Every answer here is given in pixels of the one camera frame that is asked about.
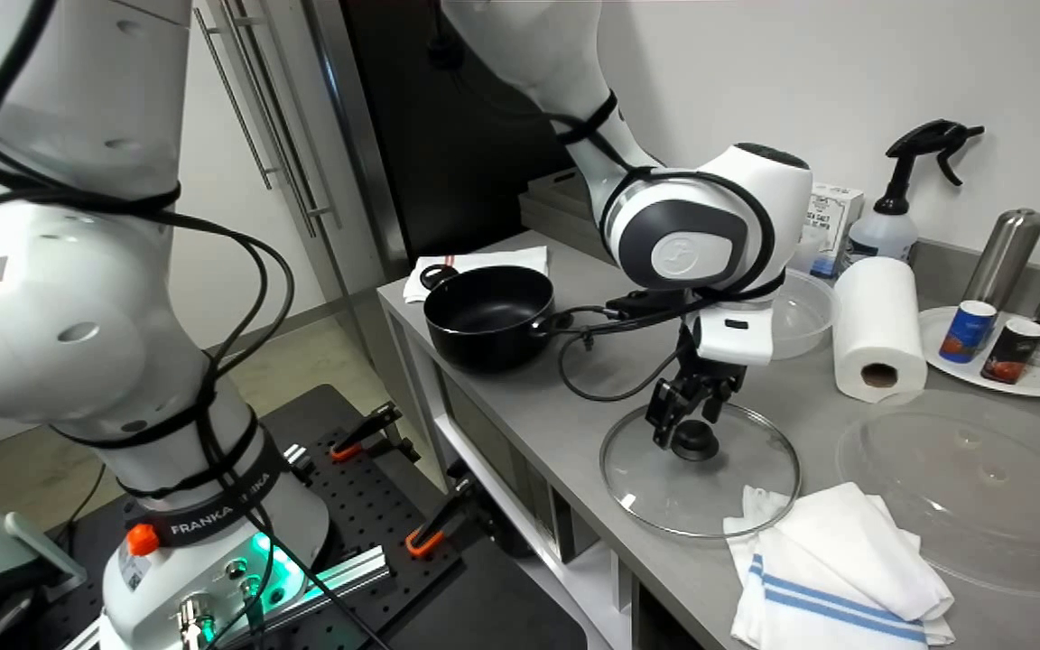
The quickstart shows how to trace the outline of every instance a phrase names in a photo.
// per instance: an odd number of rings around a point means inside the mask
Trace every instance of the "pan handle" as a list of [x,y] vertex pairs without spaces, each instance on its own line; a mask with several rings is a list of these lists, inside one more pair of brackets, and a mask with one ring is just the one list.
[[429,266],[417,271],[417,286],[423,290],[437,290],[437,286],[451,283],[456,273],[458,271],[451,264],[429,264]]
[[574,320],[570,314],[574,309],[553,309],[553,314],[535,316],[526,328],[535,338],[553,338],[553,336],[570,328],[570,320]]

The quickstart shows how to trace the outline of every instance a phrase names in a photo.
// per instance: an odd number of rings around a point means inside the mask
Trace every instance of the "paper towel roll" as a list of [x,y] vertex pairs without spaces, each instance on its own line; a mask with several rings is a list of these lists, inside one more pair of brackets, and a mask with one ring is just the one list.
[[833,378],[857,399],[901,403],[924,390],[918,283],[910,264],[865,255],[833,286]]

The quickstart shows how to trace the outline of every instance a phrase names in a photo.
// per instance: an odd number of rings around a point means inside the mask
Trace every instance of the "white wall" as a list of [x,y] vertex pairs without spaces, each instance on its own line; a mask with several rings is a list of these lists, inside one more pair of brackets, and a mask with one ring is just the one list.
[[998,212],[1040,210],[1040,0],[610,0],[598,56],[668,162],[765,141],[870,201],[899,133],[963,119],[989,128],[963,189],[913,171],[919,233],[983,248]]
[[[325,292],[319,286],[295,221],[284,212],[281,196],[262,189],[197,30],[192,32],[187,66],[181,210],[208,215],[225,227],[249,230],[284,252],[295,271],[293,314],[336,298],[336,292]],[[207,233],[178,233],[169,296],[197,346],[212,346],[225,338],[225,333],[249,308],[254,290],[257,273],[233,244]],[[29,426],[0,420],[0,437],[11,437],[17,429]]]

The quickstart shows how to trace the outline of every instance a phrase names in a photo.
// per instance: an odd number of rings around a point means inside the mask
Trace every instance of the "tray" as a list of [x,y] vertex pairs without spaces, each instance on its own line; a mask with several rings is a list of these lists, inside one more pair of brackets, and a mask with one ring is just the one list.
[[836,469],[884,493],[943,573],[1040,593],[1040,420],[987,393],[882,403],[836,445]]
[[1040,398],[1040,368],[1030,366],[1026,374],[1018,381],[992,381],[992,378],[983,378],[983,366],[1000,336],[1000,328],[992,328],[992,336],[977,346],[977,355],[969,361],[969,366],[955,366],[955,361],[946,361],[939,355],[943,338],[946,338],[946,328],[954,320],[955,308],[930,308],[930,309],[919,309],[919,349],[924,349],[924,361],[934,368],[934,373],[946,373],[960,381],[970,381],[970,387],[983,387],[983,390],[992,390],[992,393],[1018,393],[1018,398]]

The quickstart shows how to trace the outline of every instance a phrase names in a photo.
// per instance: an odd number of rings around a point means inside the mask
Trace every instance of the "frying pan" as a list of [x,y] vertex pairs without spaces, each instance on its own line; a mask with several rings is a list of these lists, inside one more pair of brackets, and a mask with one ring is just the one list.
[[417,273],[432,346],[470,373],[510,373],[538,358],[563,328],[553,283],[532,266],[456,271],[432,264]]

